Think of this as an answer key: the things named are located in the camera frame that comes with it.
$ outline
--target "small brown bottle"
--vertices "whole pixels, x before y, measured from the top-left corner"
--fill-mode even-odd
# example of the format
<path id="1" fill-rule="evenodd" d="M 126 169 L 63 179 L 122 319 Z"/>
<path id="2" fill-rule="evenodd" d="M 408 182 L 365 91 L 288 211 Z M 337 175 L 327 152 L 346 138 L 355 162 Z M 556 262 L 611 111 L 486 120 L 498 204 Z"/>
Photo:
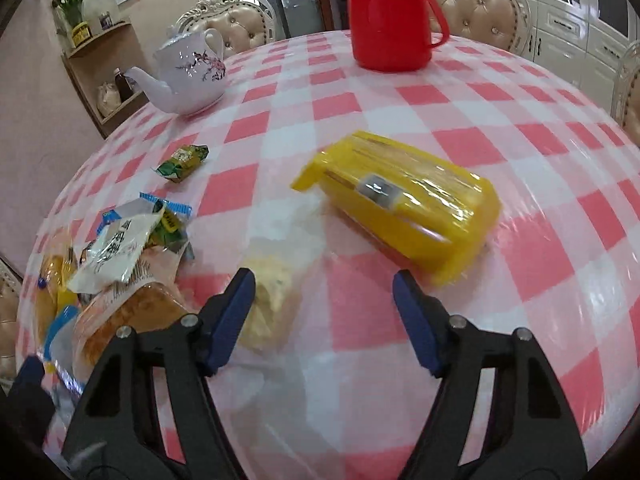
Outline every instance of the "small brown bottle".
<path id="1" fill-rule="evenodd" d="M 133 95 L 133 90 L 129 86 L 127 78 L 122 75 L 122 72 L 120 72 L 119 68 L 113 71 L 113 75 L 113 81 L 114 83 L 116 83 L 118 93 L 120 94 L 120 101 L 124 102 Z"/>

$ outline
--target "wall shelf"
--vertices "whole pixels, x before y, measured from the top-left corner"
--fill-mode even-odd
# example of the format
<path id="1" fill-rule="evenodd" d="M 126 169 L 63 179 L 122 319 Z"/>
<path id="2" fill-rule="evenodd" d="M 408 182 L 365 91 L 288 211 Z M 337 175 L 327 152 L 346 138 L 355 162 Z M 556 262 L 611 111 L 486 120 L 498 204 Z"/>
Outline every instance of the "wall shelf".
<path id="1" fill-rule="evenodd" d="M 137 98 L 139 98 L 142 94 L 144 94 L 144 92 L 142 90 L 139 90 L 137 92 L 135 92 L 135 94 L 133 94 L 129 99 L 127 99 L 126 101 L 124 101 L 119 107 L 117 107 L 113 112 L 111 112 L 109 115 L 107 115 L 106 117 L 103 117 L 100 119 L 100 124 L 106 124 L 109 121 L 111 121 L 117 114 L 119 114 L 121 111 L 124 110 L 124 108 L 126 108 L 127 106 L 129 106 L 133 101 L 135 101 Z"/>
<path id="2" fill-rule="evenodd" d="M 116 68 L 125 73 L 132 66 L 138 66 L 145 72 L 152 72 L 136 31 L 128 21 L 96 34 L 75 50 L 63 54 L 62 61 L 84 107 L 105 139 L 148 101 L 144 92 L 136 92 L 106 117 L 97 108 L 98 87 L 113 82 Z"/>
<path id="3" fill-rule="evenodd" d="M 83 44 L 81 44 L 78 48 L 71 50 L 66 56 L 71 57 L 79 57 L 88 54 L 91 50 L 90 47 L 95 47 L 97 43 L 100 43 L 106 36 L 110 34 L 117 33 L 117 31 L 123 27 L 131 27 L 131 22 L 119 22 L 113 25 L 113 27 L 108 28 L 107 30 L 102 30 L 98 34 L 93 35 L 88 40 L 86 40 Z"/>

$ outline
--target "round table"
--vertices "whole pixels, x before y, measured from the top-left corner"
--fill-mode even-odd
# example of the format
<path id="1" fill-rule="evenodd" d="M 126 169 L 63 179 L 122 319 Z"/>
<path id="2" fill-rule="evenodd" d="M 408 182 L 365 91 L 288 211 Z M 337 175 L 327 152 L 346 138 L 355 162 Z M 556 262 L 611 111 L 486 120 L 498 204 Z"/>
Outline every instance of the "round table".
<path id="1" fill-rule="evenodd" d="M 140 191 L 184 202 L 193 206 L 196 262 L 178 285 L 198 306 L 224 287 L 252 240 L 316 251 L 298 280 L 286 345 L 263 356 L 236 348 L 210 380 L 249 477 L 396 478 L 438 386 L 393 304 L 398 266 L 321 194 L 289 189 L 318 150 L 363 129 L 492 181 L 503 211 L 487 250 L 462 279 L 430 293 L 482 329 L 533 330 L 596 462 L 633 413 L 640 385 L 640 152 L 607 113 L 547 70 L 462 38 L 415 73 L 361 69 L 348 32 L 279 41 L 226 65 L 228 89 L 215 106 L 184 118 L 146 105 L 57 198 L 28 263 L 18 361 L 33 351 L 50 233 L 69 226 L 80 251 L 101 213 Z M 152 168 L 182 144 L 210 153 L 177 185 Z M 484 378 L 467 459 L 481 447 L 489 395 Z M 161 422 L 175 456 L 166 403 Z"/>

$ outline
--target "yellow plastic container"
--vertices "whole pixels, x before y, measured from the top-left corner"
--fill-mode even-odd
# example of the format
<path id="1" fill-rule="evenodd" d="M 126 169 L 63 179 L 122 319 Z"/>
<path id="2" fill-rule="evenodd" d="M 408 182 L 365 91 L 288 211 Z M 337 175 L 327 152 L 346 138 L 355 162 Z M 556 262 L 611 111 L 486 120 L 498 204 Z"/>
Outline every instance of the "yellow plastic container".
<path id="1" fill-rule="evenodd" d="M 500 200 L 487 179 L 367 132 L 355 132 L 316 155 L 291 187 L 306 191 L 314 184 L 428 272 L 434 285 L 460 275 L 500 214 Z"/>

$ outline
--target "tufted leather chair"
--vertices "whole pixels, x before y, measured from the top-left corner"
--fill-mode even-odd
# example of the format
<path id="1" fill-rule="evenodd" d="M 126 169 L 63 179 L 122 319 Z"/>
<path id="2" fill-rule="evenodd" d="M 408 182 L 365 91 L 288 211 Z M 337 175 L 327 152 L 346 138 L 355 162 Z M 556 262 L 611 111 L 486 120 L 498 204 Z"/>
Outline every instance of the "tufted leather chair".
<path id="1" fill-rule="evenodd" d="M 437 0 L 451 34 L 522 54 L 531 22 L 527 0 Z M 432 17 L 431 30 L 440 32 Z"/>
<path id="2" fill-rule="evenodd" d="M 0 379 L 15 377 L 15 342 L 17 337 L 20 284 L 0 262 Z"/>
<path id="3" fill-rule="evenodd" d="M 626 50 L 618 66 L 611 116 L 636 146 L 640 146 L 639 75 L 640 41 L 635 41 Z"/>
<path id="4" fill-rule="evenodd" d="M 176 22 L 178 32 L 215 28 L 224 57 L 275 41 L 274 11 L 267 0 L 199 0 Z"/>

